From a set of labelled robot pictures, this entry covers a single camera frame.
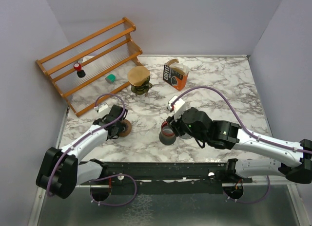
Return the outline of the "round wooden dripper base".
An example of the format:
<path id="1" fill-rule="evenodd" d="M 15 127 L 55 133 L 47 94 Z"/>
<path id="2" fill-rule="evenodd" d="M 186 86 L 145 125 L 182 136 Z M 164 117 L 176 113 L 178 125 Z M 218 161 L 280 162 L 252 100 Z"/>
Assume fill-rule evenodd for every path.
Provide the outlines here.
<path id="1" fill-rule="evenodd" d="M 122 120 L 121 125 L 123 126 L 123 131 L 118 134 L 119 137 L 128 136 L 132 130 L 131 122 L 127 119 L 124 119 Z"/>

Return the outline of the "grey carafe with red lid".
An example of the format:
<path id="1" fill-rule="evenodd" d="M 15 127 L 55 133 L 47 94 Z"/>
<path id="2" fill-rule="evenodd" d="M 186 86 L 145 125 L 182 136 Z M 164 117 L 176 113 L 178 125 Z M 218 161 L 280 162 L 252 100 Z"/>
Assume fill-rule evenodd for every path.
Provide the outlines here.
<path id="1" fill-rule="evenodd" d="M 176 136 L 166 121 L 161 124 L 159 140 L 166 146 L 172 145 L 176 141 Z"/>

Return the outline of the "olive green glass dripper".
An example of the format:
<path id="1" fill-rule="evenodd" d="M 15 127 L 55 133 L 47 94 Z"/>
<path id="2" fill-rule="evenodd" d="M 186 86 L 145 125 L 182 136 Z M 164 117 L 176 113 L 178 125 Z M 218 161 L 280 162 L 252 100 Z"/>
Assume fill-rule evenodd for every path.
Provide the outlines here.
<path id="1" fill-rule="evenodd" d="M 152 88 L 152 83 L 150 83 L 150 77 L 143 82 L 141 86 L 131 86 L 131 91 L 136 95 L 144 95 L 147 97 L 149 90 Z"/>

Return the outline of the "brown paper coffee filter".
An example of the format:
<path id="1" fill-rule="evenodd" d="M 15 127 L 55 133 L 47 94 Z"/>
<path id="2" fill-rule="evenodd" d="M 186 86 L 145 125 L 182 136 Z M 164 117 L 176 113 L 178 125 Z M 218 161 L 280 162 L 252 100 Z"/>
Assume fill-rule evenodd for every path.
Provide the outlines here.
<path id="1" fill-rule="evenodd" d="M 150 71 L 144 66 L 133 67 L 127 74 L 127 79 L 133 86 L 141 86 L 150 76 Z"/>

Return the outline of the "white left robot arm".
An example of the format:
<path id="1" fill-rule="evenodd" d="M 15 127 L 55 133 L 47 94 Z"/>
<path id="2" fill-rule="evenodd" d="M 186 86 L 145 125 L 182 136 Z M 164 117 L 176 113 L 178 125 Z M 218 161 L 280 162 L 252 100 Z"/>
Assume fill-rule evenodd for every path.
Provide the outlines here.
<path id="1" fill-rule="evenodd" d="M 104 170 L 104 164 L 98 160 L 84 164 L 81 161 L 107 140 L 125 137 L 130 133 L 131 123 L 126 119 L 127 113 L 127 109 L 113 105 L 107 115 L 95 120 L 78 139 L 60 149 L 49 148 L 41 163 L 36 185 L 45 189 L 49 196 L 65 199 L 79 184 L 89 180 L 99 185 L 105 183 L 108 173 Z"/>

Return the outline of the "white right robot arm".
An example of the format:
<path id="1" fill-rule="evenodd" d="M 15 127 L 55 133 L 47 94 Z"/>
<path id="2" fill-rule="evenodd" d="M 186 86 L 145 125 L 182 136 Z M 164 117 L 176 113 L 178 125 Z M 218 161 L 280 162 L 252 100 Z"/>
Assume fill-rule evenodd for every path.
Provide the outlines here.
<path id="1" fill-rule="evenodd" d="M 259 175 L 281 176 L 299 184 L 312 182 L 312 142 L 308 139 L 290 142 L 257 134 L 236 123 L 213 121 L 194 107 L 188 110 L 169 107 L 169 111 L 174 115 L 166 121 L 175 136 L 187 134 L 201 148 L 208 145 L 215 149 L 234 149 L 264 156 L 261 160 L 228 160 L 224 177 L 230 183 Z"/>

